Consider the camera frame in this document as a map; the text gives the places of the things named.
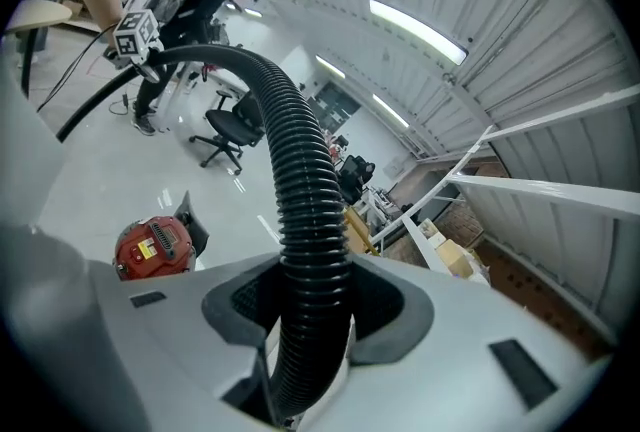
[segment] white ceiling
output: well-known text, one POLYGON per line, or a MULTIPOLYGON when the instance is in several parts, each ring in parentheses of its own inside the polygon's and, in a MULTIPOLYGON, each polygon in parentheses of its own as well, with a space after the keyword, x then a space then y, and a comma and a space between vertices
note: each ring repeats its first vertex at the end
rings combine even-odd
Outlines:
POLYGON ((380 112, 422 158, 470 146, 491 123, 511 126, 638 81, 605 0, 380 0, 468 50, 460 66, 372 17, 369 0, 268 1, 347 74, 351 93, 377 110, 375 92, 410 123, 405 130, 380 112))

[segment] fluorescent light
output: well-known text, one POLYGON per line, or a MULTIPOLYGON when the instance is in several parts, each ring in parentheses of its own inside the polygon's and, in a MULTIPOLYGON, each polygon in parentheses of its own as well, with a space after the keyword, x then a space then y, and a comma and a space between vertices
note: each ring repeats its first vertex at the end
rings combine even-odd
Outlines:
POLYGON ((337 67, 335 67, 333 64, 327 62, 326 60, 324 60, 322 57, 320 57, 319 55, 316 55, 316 59, 318 60, 318 62, 320 64, 322 64, 324 67, 330 69, 331 71, 333 71, 336 75, 338 75, 340 78, 344 78, 346 75, 340 71, 337 67))
POLYGON ((405 128, 409 128, 409 123, 407 123, 404 119, 402 119, 395 110, 393 110, 389 105, 387 105, 384 101, 378 98, 375 94, 373 95, 373 99, 376 100, 382 106, 382 108, 384 108, 387 112, 389 112, 389 114, 391 114, 400 123, 402 123, 402 126, 404 126, 405 128))
POLYGON ((245 9, 244 12, 250 14, 251 16, 255 16, 256 18, 262 18, 262 13, 254 11, 253 9, 245 9))
POLYGON ((390 21, 394 25, 411 32, 413 35, 422 39, 425 43, 430 44, 445 57, 453 61, 458 66, 462 64, 467 54, 464 50, 449 41, 442 34, 436 32, 431 27, 412 18, 408 14, 398 11, 393 7, 389 7, 376 0, 369 0, 369 8, 372 14, 390 21))

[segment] black rubber pad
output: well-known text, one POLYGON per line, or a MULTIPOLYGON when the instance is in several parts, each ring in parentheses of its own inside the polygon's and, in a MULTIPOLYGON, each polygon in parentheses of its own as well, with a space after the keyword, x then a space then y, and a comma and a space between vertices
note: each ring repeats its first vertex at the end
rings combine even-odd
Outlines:
POLYGON ((529 410, 558 389, 516 340, 493 343, 489 348, 529 410))
POLYGON ((147 304, 153 304, 154 302, 158 302, 160 300, 166 299, 167 296, 158 291, 143 293, 142 295, 136 295, 135 297, 130 297, 131 304, 133 304, 134 308, 141 308, 142 306, 146 306, 147 304))

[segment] red battery pack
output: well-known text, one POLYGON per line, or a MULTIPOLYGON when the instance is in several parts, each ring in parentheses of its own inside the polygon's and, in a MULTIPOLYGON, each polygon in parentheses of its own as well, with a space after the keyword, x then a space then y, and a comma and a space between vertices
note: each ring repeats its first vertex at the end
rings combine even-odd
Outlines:
POLYGON ((187 272, 192 256, 191 237, 178 219, 152 217, 123 232, 114 264, 120 279, 145 279, 187 272))

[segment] black corrugated hose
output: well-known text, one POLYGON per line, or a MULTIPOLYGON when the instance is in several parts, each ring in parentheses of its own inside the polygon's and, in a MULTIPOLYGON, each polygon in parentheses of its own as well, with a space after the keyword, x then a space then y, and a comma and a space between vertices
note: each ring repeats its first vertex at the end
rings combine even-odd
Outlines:
MULTIPOLYGON (((333 381, 346 347, 351 310, 350 263, 336 174, 313 112, 289 77, 271 61, 228 46, 173 48, 150 65, 201 61, 228 69, 254 92, 262 112, 281 214, 285 277, 280 349, 271 378, 283 417, 307 410, 333 381)), ((58 138, 93 108, 137 76, 118 75, 83 104, 58 138)))

